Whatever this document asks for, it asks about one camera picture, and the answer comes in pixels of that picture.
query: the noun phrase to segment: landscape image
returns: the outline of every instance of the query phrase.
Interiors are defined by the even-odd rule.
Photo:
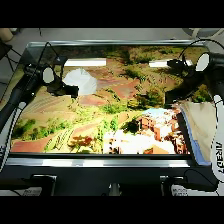
[[[150,61],[178,58],[182,50],[123,45],[64,48],[60,54],[72,59],[106,59],[103,66],[64,67],[63,78],[77,69],[94,77],[95,93],[74,99],[52,96],[47,87],[41,87],[15,125],[11,152],[189,154],[178,125],[179,105],[164,106],[165,92],[177,88],[183,79],[169,67],[149,65]],[[195,64],[205,51],[189,47],[185,56]],[[56,66],[55,72],[59,75],[60,68]],[[20,65],[0,108],[23,74]],[[206,87],[200,86],[190,100],[208,101]]]

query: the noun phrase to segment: white cloth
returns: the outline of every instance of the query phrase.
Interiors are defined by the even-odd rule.
[[[200,147],[203,158],[211,161],[211,144],[216,132],[216,110],[208,102],[186,102],[181,105],[190,125],[193,140]]]
[[[78,68],[69,72],[63,79],[63,82],[69,86],[79,87],[79,96],[96,93],[97,79],[92,77],[87,71]]]

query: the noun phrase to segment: white plastic bag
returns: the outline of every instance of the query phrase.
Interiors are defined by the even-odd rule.
[[[69,72],[63,82],[69,86],[79,87],[79,96],[90,95],[96,93],[97,79],[92,77],[82,68]]]

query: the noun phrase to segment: tabletop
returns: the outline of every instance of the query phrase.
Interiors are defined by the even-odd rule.
[[[175,167],[194,163],[186,133],[178,125],[178,107],[164,109],[164,93],[183,80],[168,67],[150,66],[178,58],[190,41],[50,43],[54,50],[46,47],[40,64],[52,65],[55,52],[67,56],[62,79],[85,74],[88,95],[55,97],[41,87],[17,121],[7,164]],[[36,64],[44,45],[27,45],[0,108],[23,76],[24,65]],[[197,44],[185,56],[195,64],[205,51],[203,44]],[[59,75],[58,66],[55,72]]]

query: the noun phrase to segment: beige towel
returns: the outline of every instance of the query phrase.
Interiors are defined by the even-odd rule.
[[[193,139],[198,141],[204,159],[211,161],[211,144],[216,131],[215,106],[208,102],[186,102],[181,107],[186,113]]]

